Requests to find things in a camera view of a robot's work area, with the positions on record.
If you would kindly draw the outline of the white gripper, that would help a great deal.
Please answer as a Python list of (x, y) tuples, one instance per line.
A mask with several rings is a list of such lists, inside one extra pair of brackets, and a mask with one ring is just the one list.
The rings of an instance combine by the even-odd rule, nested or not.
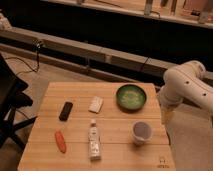
[(162, 111), (162, 123), (167, 125), (173, 118), (175, 106), (171, 104), (164, 95), (159, 94), (158, 100)]

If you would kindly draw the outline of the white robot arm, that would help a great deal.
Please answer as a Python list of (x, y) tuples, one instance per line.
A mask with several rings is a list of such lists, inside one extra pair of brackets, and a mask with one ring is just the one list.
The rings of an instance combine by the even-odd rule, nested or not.
[(164, 72), (164, 85), (158, 92), (161, 123), (167, 124), (173, 110), (186, 98), (207, 111), (213, 124), (213, 87), (203, 82), (206, 69), (196, 60), (170, 67)]

